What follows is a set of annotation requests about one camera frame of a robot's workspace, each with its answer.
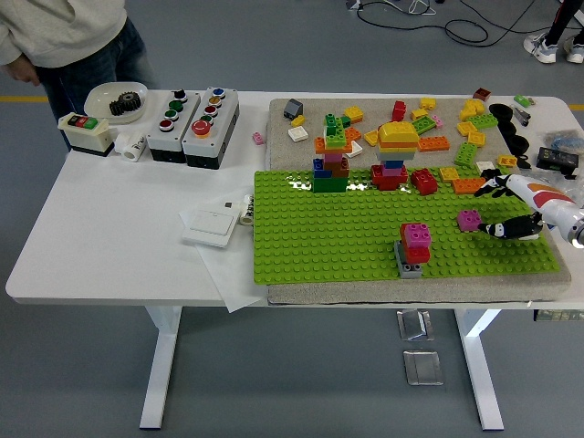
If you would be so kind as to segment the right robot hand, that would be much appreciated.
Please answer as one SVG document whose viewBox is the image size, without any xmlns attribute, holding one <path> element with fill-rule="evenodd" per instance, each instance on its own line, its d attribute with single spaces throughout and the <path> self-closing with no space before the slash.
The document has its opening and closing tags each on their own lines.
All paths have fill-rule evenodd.
<svg viewBox="0 0 584 438">
<path fill-rule="evenodd" d="M 479 224 L 478 229 L 501 239 L 536 239 L 543 225 L 557 227 L 562 238 L 583 248 L 583 210 L 563 192 L 540 180 L 519 174 L 502 174 L 498 169 L 482 171 L 485 183 L 475 197 L 493 192 L 494 198 L 514 195 L 534 212 L 507 219 L 498 224 Z"/>
</svg>

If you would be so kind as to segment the person's right hand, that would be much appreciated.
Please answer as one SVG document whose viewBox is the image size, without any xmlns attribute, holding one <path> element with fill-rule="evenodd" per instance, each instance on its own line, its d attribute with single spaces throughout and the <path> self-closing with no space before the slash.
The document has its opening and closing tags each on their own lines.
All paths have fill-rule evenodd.
<svg viewBox="0 0 584 438">
<path fill-rule="evenodd" d="M 40 85 L 40 79 L 37 74 L 36 67 L 24 55 L 20 55 L 14 61 L 2 65 L 1 70 L 6 75 L 16 81 L 30 83 L 35 87 Z"/>
</svg>

